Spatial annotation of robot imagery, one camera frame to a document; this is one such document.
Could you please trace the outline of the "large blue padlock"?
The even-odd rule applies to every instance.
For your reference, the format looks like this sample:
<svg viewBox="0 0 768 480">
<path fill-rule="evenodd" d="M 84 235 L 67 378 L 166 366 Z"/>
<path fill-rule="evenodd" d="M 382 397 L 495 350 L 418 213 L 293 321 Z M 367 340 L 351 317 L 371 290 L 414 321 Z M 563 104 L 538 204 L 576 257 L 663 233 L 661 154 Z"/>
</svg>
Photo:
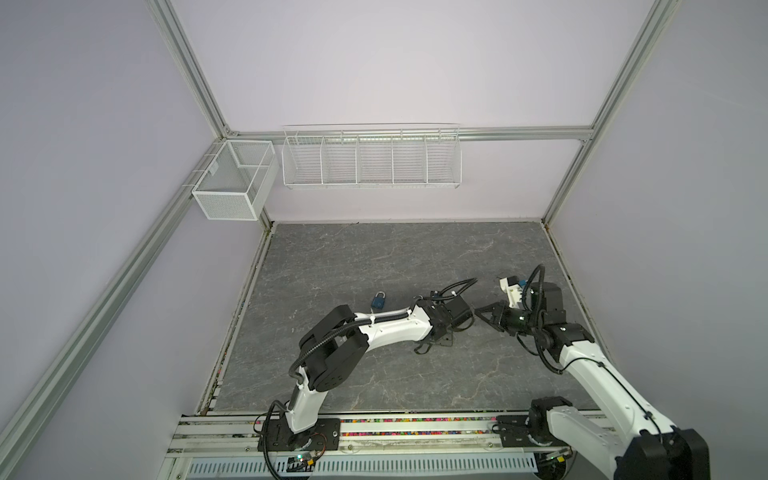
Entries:
<svg viewBox="0 0 768 480">
<path fill-rule="evenodd" d="M 377 292 L 370 304 L 370 308 L 372 311 L 383 311 L 384 307 L 386 305 L 386 293 L 384 291 Z"/>
</svg>

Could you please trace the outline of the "white mesh box basket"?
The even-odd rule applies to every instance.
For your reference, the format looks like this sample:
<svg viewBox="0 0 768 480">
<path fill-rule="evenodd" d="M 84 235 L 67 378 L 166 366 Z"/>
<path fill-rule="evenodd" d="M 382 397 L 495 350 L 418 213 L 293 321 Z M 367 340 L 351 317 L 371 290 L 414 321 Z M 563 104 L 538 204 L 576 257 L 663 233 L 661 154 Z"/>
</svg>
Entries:
<svg viewBox="0 0 768 480">
<path fill-rule="evenodd" d="M 272 142 L 225 140 L 192 194 L 208 220 L 258 221 L 278 170 Z"/>
</svg>

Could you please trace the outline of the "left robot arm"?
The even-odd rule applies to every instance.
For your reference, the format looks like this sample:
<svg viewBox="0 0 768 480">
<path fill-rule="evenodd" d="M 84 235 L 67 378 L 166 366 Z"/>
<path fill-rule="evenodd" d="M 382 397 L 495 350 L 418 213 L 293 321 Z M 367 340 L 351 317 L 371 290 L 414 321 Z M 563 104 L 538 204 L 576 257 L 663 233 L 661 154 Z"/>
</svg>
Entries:
<svg viewBox="0 0 768 480">
<path fill-rule="evenodd" d="M 430 348 L 473 322 L 470 305 L 458 294 L 419 297 L 410 306 L 377 313 L 335 307 L 299 341 L 298 358 L 288 368 L 295 386 L 285 408 L 294 434 L 312 429 L 327 393 L 344 383 L 363 357 L 403 342 Z"/>
</svg>

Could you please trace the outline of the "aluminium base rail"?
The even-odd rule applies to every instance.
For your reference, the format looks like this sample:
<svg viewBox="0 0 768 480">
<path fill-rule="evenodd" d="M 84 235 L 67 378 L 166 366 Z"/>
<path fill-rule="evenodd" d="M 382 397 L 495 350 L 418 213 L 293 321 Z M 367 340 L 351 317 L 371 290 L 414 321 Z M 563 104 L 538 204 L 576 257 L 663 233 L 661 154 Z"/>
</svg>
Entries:
<svg viewBox="0 0 768 480">
<path fill-rule="evenodd" d="M 491 427 L 498 415 L 527 415 L 524 411 L 451 413 L 347 413 L 340 418 L 341 439 L 332 455 L 496 453 L 502 450 L 552 451 L 559 448 L 504 448 Z M 167 448 L 169 457 L 248 456 L 258 453 L 262 417 L 240 415 L 181 418 Z"/>
</svg>

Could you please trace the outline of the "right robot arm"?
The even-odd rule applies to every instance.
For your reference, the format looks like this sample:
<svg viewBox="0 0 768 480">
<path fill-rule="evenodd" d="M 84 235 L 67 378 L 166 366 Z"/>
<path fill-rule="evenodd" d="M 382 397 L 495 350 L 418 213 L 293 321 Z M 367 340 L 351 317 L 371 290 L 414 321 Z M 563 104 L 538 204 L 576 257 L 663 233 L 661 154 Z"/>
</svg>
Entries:
<svg viewBox="0 0 768 480">
<path fill-rule="evenodd" d="M 582 325 L 566 318 L 562 291 L 543 280 L 499 282 L 506 298 L 475 314 L 495 330 L 534 340 L 535 355 L 556 375 L 569 374 L 599 407 L 605 430 L 562 396 L 532 401 L 527 428 L 538 444 L 567 444 L 609 479 L 708 479 L 710 451 L 653 407 L 609 361 Z"/>
</svg>

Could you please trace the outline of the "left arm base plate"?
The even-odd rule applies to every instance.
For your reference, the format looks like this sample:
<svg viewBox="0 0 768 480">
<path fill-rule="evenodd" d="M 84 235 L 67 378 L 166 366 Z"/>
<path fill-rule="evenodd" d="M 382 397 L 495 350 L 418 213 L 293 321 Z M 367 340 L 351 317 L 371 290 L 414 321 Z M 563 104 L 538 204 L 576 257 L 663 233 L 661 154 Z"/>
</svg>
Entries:
<svg viewBox="0 0 768 480">
<path fill-rule="evenodd" d="M 336 451 L 339 448 L 340 418 L 319 418 L 314 426 L 300 433 L 294 433 L 282 417 L 271 418 L 267 425 L 267 434 L 259 437 L 260 452 L 264 445 L 269 452 Z"/>
</svg>

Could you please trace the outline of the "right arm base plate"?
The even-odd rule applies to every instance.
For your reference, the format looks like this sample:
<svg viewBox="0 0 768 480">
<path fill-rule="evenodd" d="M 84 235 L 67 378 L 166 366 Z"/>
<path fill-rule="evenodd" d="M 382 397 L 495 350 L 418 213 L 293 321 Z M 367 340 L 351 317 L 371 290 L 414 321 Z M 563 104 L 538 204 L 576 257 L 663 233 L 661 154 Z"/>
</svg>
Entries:
<svg viewBox="0 0 768 480">
<path fill-rule="evenodd" d="M 534 437 L 528 426 L 527 415 L 498 415 L 491 427 L 491 432 L 496 434 L 504 448 L 512 447 L 540 447 L 540 448 L 565 448 L 568 444 L 552 436 L 542 438 Z"/>
</svg>

